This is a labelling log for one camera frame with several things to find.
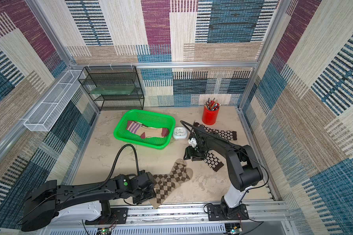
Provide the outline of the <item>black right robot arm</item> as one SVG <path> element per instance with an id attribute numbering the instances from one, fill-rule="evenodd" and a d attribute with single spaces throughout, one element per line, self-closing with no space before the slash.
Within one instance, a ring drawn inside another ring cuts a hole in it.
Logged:
<path id="1" fill-rule="evenodd" d="M 238 216 L 249 219 L 248 213 L 244 211 L 242 201 L 249 191 L 259 189 L 267 185 L 267 181 L 258 186 L 264 179 L 266 168 L 257 161 L 251 146 L 240 146 L 222 138 L 219 134 L 209 133 L 202 126 L 194 126 L 185 121 L 180 122 L 190 132 L 190 140 L 196 141 L 196 146 L 185 149 L 185 160 L 207 161 L 208 153 L 215 151 L 226 160 L 230 188 L 222 197 L 220 210 L 222 217 L 234 220 Z"/>

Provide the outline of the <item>beige purple striped sock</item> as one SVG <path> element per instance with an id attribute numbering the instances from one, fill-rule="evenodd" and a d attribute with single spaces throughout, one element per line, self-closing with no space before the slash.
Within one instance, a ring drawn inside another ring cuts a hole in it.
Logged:
<path id="1" fill-rule="evenodd" d="M 126 130 L 139 136 L 141 139 L 165 138 L 170 134 L 167 128 L 148 127 L 140 122 L 128 120 Z"/>

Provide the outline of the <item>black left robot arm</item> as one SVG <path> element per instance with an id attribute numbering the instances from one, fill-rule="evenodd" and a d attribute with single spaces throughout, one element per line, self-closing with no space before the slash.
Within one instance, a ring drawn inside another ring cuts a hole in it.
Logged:
<path id="1" fill-rule="evenodd" d="M 24 215 L 16 223 L 21 231 L 30 232 L 46 227 L 63 209 L 92 201 L 132 198 L 135 205 L 155 198 L 155 179 L 150 172 L 137 170 L 135 174 L 113 177 L 121 152 L 133 145 L 124 145 L 118 151 L 107 178 L 98 183 L 84 185 L 58 185 L 47 181 L 24 198 Z"/>

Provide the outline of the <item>brown argyle sock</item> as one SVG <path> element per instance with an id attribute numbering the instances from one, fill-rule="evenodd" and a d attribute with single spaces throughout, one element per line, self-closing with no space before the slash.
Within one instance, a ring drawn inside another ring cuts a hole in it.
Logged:
<path id="1" fill-rule="evenodd" d="M 157 209 L 175 189 L 190 181 L 192 176 L 193 170 L 187 167 L 186 161 L 177 159 L 169 174 L 154 175 L 156 196 L 149 200 L 150 204 Z"/>

